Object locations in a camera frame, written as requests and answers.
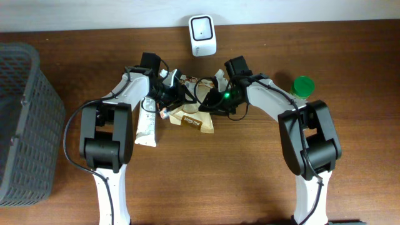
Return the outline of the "beige brown snack bag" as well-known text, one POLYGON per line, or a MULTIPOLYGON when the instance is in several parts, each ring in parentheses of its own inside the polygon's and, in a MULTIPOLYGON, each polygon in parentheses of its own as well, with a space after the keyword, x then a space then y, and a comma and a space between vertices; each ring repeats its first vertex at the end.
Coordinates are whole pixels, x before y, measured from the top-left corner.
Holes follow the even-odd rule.
MULTIPOLYGON (((214 84, 209 80, 202 80, 196 87, 197 98, 203 102, 207 93, 214 84)), ((213 134, 214 126, 211 115, 208 112, 199 111, 200 104, 185 104, 169 113, 169 121, 171 124, 179 126, 189 126, 200 130, 202 133, 213 134)))

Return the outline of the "orange small carton box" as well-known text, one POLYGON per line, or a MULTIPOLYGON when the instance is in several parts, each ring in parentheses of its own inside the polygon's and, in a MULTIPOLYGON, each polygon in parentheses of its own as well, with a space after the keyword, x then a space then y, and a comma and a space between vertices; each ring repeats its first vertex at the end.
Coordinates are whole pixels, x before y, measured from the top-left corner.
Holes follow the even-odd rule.
POLYGON ((162 110, 160 110, 159 115, 161 119, 167 119, 170 115, 170 111, 168 108, 164 107, 162 110))

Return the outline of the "white tube gold cap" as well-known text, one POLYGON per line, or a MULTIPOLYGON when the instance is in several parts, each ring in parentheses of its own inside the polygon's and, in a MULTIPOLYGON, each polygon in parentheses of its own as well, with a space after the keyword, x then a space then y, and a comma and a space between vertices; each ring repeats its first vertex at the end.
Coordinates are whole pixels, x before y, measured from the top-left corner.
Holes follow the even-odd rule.
POLYGON ((153 99, 145 97, 139 106, 139 117, 134 143, 156 147, 156 103, 153 99))

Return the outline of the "green lid jar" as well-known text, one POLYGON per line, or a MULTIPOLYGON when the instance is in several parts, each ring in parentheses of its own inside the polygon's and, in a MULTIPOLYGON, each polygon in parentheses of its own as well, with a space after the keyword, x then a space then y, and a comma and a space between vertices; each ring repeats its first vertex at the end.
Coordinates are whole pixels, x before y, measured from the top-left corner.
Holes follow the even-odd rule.
POLYGON ((307 99, 314 90, 314 81, 310 77, 300 76, 293 81, 290 93, 299 99, 307 99))

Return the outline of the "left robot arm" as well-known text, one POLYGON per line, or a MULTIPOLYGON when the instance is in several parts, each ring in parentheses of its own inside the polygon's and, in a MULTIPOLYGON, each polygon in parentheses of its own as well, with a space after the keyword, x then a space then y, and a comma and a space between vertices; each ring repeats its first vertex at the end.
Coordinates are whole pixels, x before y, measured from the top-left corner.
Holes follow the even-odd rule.
POLYGON ((95 180, 100 224, 130 224, 126 202, 126 169, 133 155, 133 110, 145 98, 156 103, 154 113, 191 104, 194 97, 179 82, 178 69, 160 70, 164 61, 151 52, 137 66, 124 68, 121 81, 106 96, 84 103, 79 111, 80 156, 95 180))

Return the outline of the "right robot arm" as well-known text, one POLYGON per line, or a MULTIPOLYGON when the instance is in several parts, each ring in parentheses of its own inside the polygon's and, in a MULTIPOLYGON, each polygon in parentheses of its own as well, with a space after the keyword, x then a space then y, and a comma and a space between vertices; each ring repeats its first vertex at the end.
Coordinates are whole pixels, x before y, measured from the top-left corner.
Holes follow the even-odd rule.
POLYGON ((264 111, 279 125, 282 155, 296 178, 292 224, 329 224, 328 183, 342 149, 327 104, 307 102, 277 87, 267 75, 253 74, 243 56, 224 64, 229 81, 212 79, 214 87, 199 110, 219 116, 236 113, 244 103, 264 111))

